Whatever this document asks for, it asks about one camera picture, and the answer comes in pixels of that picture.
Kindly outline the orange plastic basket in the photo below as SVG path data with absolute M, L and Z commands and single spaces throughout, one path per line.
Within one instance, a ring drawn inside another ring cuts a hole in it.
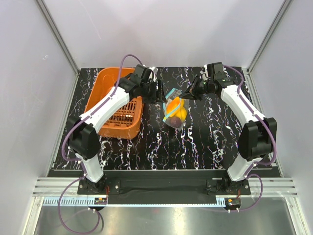
M 92 124 L 102 137 L 131 140 L 139 133 L 143 103 L 141 97 L 128 99 L 121 88 L 110 97 L 118 74 L 118 67 L 105 68 L 99 72 L 80 119 L 88 117 L 85 123 Z

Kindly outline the clear zip top bag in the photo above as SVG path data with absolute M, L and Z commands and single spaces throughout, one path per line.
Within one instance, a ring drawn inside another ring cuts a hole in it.
M 180 98 L 181 94 L 180 90 L 173 88 L 166 95 L 166 103 L 163 103 L 163 122 L 178 131 L 183 129 L 189 109 L 189 100 Z

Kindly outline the orange carrot piece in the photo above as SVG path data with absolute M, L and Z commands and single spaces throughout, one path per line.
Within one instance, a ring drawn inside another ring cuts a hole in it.
M 179 109 L 184 108 L 184 100 L 182 98 L 176 97 L 173 101 L 171 101 L 166 110 L 167 115 L 169 117 L 175 116 Z

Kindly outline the yellow lemon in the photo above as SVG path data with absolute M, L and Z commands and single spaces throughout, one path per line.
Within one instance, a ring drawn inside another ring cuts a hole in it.
M 180 120 L 181 120 L 182 122 L 184 122 L 185 119 L 186 119 L 186 116 L 187 116 L 187 111 L 186 111 L 186 109 L 185 109 L 185 108 L 179 109 L 178 112 L 175 114 L 175 116 L 178 117 L 178 118 L 180 118 Z

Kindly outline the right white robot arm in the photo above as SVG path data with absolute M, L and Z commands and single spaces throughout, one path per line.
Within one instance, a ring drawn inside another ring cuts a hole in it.
M 241 93 L 232 77 L 204 81 L 197 76 L 180 97 L 200 100 L 204 94 L 216 94 L 232 110 L 242 127 L 237 141 L 238 155 L 217 185 L 217 191 L 233 194 L 255 166 L 272 164 L 271 161 L 265 162 L 264 157 L 276 154 L 277 122 L 260 113 Z

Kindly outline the dark red plum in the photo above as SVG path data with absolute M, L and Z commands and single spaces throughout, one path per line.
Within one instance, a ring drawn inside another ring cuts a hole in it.
M 182 126 L 182 121 L 179 117 L 173 116 L 169 118 L 169 125 L 173 128 L 181 128 Z

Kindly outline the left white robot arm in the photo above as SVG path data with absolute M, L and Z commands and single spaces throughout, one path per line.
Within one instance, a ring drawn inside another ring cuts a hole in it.
M 89 189 L 96 194 L 105 190 L 105 176 L 98 160 L 101 144 L 99 131 L 113 114 L 136 97 L 147 103 L 166 102 L 160 79 L 145 81 L 134 75 L 118 79 L 109 93 L 93 108 L 72 120 L 62 144 L 62 157 L 77 161 L 83 168 L 83 177 L 89 181 Z

